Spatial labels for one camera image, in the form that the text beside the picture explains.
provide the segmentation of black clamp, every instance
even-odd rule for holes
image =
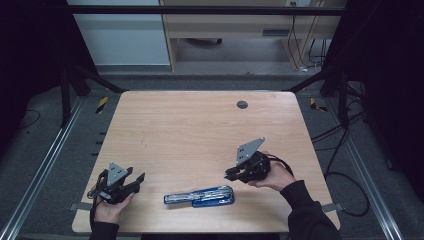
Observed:
[[[240,180],[244,183],[264,180],[271,171],[270,161],[280,162],[293,175],[290,166],[286,162],[274,155],[257,151],[264,141],[265,138],[261,137],[240,145],[237,148],[236,166],[225,171],[225,178],[230,181]]]
[[[136,181],[123,186],[125,178],[133,171],[133,168],[121,168],[115,163],[109,164],[109,170],[104,170],[97,179],[94,190],[87,193],[89,199],[101,197],[103,201],[110,204],[123,202],[131,193],[140,191],[140,184],[144,181],[145,173],[141,174]]]

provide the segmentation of wooden table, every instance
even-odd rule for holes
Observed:
[[[248,107],[237,107],[240,100]],[[115,162],[134,167],[125,184],[146,172],[122,216],[122,232],[287,232],[291,208],[279,193],[224,179],[235,166],[237,146],[259,137],[266,139],[259,150],[285,160],[314,200],[332,202],[295,95],[268,91],[123,93],[85,193]],[[234,204],[163,203],[166,194],[220,185],[234,189]],[[82,201],[91,202],[85,196]],[[327,214],[339,228],[337,214]],[[72,227],[90,232],[88,212],[79,210]]]

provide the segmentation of human hand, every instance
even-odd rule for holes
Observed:
[[[281,192],[286,186],[294,183],[296,179],[279,162],[271,161],[271,171],[268,176],[261,181],[250,181],[247,184],[254,187],[269,187],[277,192]]]
[[[117,204],[109,204],[97,197],[94,221],[118,224],[122,212],[131,203],[134,195],[135,193],[131,193],[123,202]]]

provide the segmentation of gray metal bracket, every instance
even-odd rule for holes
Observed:
[[[90,211],[93,204],[91,203],[85,203],[85,202],[79,202],[79,203],[71,203],[69,205],[68,210],[70,211],[77,211],[78,209]]]
[[[107,174],[107,186],[110,187],[117,181],[121,180],[128,173],[127,169],[122,168],[115,163],[109,164],[109,171]]]
[[[244,163],[245,161],[249,160],[249,158],[252,157],[252,155],[256,152],[256,150],[258,150],[258,148],[262,145],[264,141],[265,141],[265,138],[261,137],[251,142],[238,146],[236,165],[240,165]]]
[[[329,203],[329,204],[322,205],[321,207],[322,207],[322,211],[324,212],[344,210],[344,207],[341,203]]]

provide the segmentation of sleeve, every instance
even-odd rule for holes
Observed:
[[[291,239],[342,239],[321,204],[312,200],[303,180],[288,185],[280,194],[292,208],[288,217]]]
[[[94,222],[89,240],[116,240],[118,229],[118,224]]]

